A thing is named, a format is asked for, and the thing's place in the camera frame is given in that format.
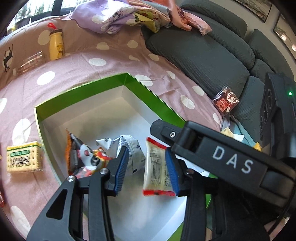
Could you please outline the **white red-edged snack packet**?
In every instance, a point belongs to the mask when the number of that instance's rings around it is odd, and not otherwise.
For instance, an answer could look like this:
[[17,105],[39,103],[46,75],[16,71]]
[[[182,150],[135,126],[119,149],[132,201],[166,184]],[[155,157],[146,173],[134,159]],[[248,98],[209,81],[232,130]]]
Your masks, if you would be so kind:
[[166,146],[150,137],[147,137],[145,143],[147,157],[145,160],[143,195],[175,196],[166,165]]

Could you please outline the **pink polka dot sheet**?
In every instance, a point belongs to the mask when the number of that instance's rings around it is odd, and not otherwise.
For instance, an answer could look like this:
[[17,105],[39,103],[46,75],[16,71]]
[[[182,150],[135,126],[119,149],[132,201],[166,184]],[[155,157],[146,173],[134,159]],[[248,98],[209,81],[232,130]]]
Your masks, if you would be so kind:
[[1,85],[1,155],[8,146],[41,141],[35,107],[59,97],[46,111],[82,99],[82,89],[102,90],[103,82],[114,85],[118,74],[131,75],[168,104],[165,118],[174,123],[191,120],[216,131],[221,115],[204,90],[165,58],[145,46],[140,27],[123,27],[115,35],[83,30],[73,52],[12,78]]

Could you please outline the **yellow bear bottle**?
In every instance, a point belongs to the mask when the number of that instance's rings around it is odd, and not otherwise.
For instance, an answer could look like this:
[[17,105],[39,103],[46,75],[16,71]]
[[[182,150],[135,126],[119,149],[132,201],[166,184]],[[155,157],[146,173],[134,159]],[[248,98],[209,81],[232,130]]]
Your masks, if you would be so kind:
[[63,30],[58,29],[52,22],[49,22],[47,26],[52,29],[49,34],[50,60],[58,60],[64,56]]

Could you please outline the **cracker pack green label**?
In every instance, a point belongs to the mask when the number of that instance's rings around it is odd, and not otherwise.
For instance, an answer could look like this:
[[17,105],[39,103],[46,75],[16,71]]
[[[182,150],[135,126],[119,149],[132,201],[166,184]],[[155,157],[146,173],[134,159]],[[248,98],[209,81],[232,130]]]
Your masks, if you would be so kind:
[[36,172],[43,170],[43,149],[38,142],[29,142],[6,148],[8,173]]

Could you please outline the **papers beside sofa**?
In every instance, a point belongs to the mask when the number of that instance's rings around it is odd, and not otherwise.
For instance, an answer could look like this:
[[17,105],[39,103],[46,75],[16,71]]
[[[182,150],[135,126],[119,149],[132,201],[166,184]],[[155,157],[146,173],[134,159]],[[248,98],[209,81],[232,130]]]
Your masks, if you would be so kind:
[[258,151],[262,151],[262,147],[259,142],[255,143],[247,130],[236,118],[234,118],[233,115],[227,114],[222,118],[220,133],[226,135],[227,137],[233,138],[243,144],[251,146]]

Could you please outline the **brown polka dot bolster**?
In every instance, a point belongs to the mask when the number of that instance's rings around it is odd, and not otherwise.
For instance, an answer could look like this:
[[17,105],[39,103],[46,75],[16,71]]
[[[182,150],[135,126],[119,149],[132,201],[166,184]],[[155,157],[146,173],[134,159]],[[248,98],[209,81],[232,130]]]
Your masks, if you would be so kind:
[[18,68],[24,61],[38,52],[43,52],[45,61],[50,61],[50,32],[53,23],[63,30],[65,52],[73,52],[74,42],[83,30],[69,15],[47,17],[26,25],[1,39],[1,85],[16,77]]

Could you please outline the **black framed window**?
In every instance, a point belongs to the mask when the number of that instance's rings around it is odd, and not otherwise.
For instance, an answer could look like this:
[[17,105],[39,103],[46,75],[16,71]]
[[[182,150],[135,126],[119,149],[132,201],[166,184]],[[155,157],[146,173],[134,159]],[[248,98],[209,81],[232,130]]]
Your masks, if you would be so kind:
[[76,8],[77,5],[87,1],[28,1],[12,18],[6,30],[13,32],[29,23],[48,16],[63,16]]

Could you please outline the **yellow patterned cloth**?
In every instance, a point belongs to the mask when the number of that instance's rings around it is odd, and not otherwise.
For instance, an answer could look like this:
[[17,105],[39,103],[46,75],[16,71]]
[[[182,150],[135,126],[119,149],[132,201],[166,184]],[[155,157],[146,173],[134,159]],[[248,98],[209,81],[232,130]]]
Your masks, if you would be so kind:
[[136,24],[146,26],[153,33],[157,33],[161,28],[159,18],[150,11],[137,10],[134,17]]

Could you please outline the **dark grey sofa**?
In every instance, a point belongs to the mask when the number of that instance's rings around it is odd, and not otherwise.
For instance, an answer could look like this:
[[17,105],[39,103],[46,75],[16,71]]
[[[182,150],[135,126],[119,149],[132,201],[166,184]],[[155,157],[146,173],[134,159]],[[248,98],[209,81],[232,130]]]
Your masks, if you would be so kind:
[[146,47],[174,64],[209,97],[230,87],[239,98],[231,114],[259,141],[265,76],[275,73],[293,79],[288,62],[260,30],[253,30],[245,40],[246,22],[222,6],[212,1],[184,1],[181,8],[208,23],[211,32],[202,35],[198,30],[170,27],[153,33],[143,28]]

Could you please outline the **clear plastic bottle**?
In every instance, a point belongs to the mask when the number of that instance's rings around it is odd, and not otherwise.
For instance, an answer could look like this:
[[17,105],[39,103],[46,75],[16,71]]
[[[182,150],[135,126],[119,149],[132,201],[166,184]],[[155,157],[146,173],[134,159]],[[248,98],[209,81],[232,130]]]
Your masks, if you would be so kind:
[[45,63],[45,55],[42,51],[37,52],[36,54],[28,57],[23,61],[23,64],[20,65],[20,67],[16,70],[16,75],[22,75],[25,74],[35,68],[37,68],[40,65],[43,65]]

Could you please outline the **purple floral cloth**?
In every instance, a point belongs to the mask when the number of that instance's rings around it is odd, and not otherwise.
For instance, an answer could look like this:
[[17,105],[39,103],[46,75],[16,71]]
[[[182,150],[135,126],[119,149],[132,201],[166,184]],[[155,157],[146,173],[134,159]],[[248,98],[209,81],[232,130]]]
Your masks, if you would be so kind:
[[88,1],[70,14],[79,27],[97,34],[115,34],[124,25],[135,25],[135,7],[124,1]]

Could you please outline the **orange snack bag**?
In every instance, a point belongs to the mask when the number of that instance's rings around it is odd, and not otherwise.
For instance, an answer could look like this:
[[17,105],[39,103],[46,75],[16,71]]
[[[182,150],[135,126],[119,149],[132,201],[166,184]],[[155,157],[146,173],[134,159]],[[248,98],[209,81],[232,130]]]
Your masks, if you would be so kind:
[[101,147],[93,150],[68,130],[66,133],[65,161],[68,175],[77,178],[91,176],[96,171],[106,168],[112,160]]

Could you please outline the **small red candy packet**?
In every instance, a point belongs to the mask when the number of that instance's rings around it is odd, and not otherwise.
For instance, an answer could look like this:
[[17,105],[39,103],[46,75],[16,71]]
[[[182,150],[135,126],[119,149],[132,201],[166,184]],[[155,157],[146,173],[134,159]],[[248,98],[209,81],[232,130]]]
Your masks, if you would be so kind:
[[227,115],[239,103],[239,98],[228,86],[224,86],[213,98],[212,103],[221,115]]

